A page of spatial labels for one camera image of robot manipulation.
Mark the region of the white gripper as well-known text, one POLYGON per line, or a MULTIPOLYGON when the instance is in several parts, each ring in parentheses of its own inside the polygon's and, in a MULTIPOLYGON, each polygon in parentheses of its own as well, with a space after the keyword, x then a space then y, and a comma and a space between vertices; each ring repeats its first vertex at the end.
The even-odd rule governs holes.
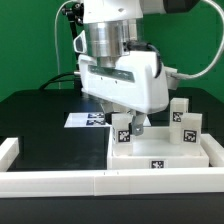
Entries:
POLYGON ((113 103, 132 110, 131 133, 135 136, 144 132, 146 114, 164 110, 169 103, 165 70, 158 71, 155 52, 131 51, 120 57, 114 68, 100 67, 87 55, 79 56, 79 68, 83 92, 110 101, 101 107, 107 123, 115 113, 113 103))

